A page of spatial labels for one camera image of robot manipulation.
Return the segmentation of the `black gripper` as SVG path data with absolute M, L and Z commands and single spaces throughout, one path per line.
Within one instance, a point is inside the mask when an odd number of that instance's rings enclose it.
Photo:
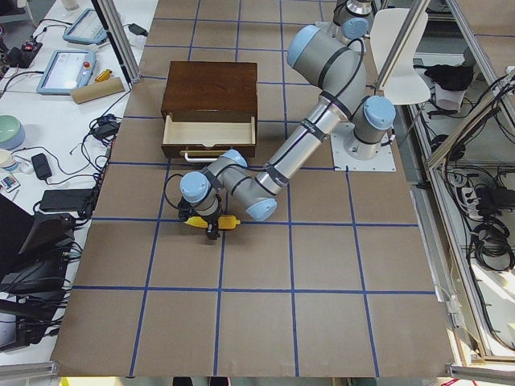
M 181 222 L 193 225 L 192 219 L 203 220 L 204 225 L 202 228 L 205 229 L 205 235 L 210 243 L 217 242 L 219 233 L 219 218 L 222 214 L 221 197 L 214 195 L 214 209 L 209 214 L 201 214 L 197 211 L 185 198 L 179 201 L 178 206 L 178 219 Z

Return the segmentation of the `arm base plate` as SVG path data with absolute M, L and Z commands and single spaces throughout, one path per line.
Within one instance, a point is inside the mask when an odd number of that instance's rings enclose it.
M 380 142 L 367 145 L 354 136 L 354 124 L 338 125 L 331 133 L 332 158 L 336 170 L 394 172 L 396 170 L 388 135 Z

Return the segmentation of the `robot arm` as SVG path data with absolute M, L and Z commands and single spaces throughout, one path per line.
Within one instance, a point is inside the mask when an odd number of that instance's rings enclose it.
M 340 42 L 316 25 L 307 25 L 296 34 L 286 61 L 319 88 L 316 106 L 254 175 L 249 175 L 249 166 L 237 150 L 227 150 L 203 169 L 183 175 L 179 182 L 182 197 L 174 206 L 180 221 L 198 216 L 207 224 L 206 237 L 217 239 L 221 191 L 243 205 L 254 220 L 267 220 L 277 208 L 277 193 L 338 125 L 354 125 L 347 146 L 352 157 L 366 160 L 366 151 L 381 148 L 381 140 L 396 117 L 394 105 L 384 96 L 364 95 L 364 52 L 350 47 L 362 42 L 364 32 L 343 35 L 346 40 Z

